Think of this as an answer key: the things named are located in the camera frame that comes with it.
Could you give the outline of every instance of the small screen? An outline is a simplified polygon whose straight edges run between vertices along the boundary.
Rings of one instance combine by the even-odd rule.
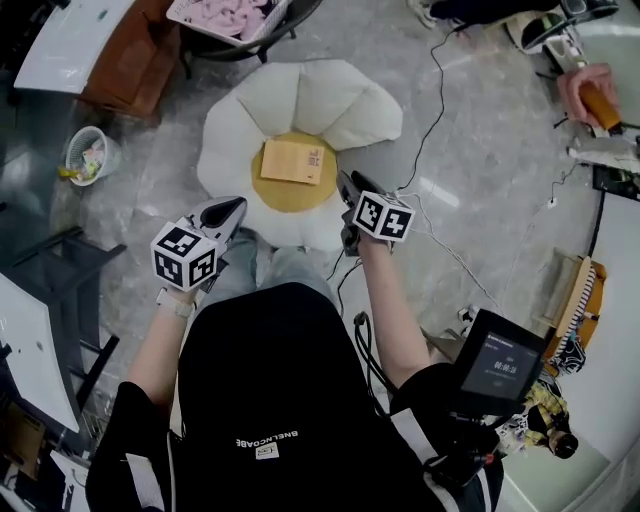
[[[515,400],[537,361],[533,350],[490,332],[462,391]]]

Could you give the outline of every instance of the pink items in box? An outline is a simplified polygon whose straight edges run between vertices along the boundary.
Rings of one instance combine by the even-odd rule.
[[[176,0],[167,17],[234,46],[270,33],[291,0]]]

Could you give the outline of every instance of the forearm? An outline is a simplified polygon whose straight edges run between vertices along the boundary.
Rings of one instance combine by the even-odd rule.
[[[400,387],[431,364],[426,342],[385,244],[362,234],[359,245],[382,369]]]
[[[174,290],[169,293],[185,303],[193,299],[192,294]],[[187,321],[187,318],[176,315],[168,307],[158,306],[147,337],[127,375],[127,380],[138,385],[151,402],[163,409],[167,415],[171,412],[173,404],[180,347]]]

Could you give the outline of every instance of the shoe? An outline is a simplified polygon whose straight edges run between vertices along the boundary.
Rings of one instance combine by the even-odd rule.
[[[436,19],[431,16],[431,4],[424,0],[407,0],[407,6],[418,17],[420,23],[427,28],[436,26]]]

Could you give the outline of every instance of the light blue jeans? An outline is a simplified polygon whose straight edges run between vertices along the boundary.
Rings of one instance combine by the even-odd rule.
[[[240,230],[229,245],[223,259],[229,264],[214,283],[211,291],[198,306],[201,312],[210,304],[247,295],[258,290],[256,284],[256,256],[258,247],[251,231]],[[309,257],[300,249],[278,249],[260,290],[274,288],[285,283],[301,283],[335,303],[331,288],[314,268]]]

